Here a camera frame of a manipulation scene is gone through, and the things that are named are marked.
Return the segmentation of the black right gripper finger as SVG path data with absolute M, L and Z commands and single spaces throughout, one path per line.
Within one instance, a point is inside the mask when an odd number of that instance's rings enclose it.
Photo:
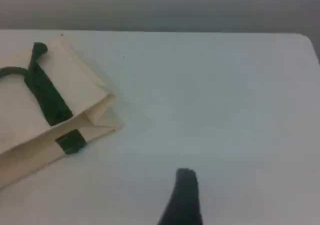
M 158 222 L 159 225 L 202 225 L 199 185 L 196 172 L 176 171 L 174 188 Z

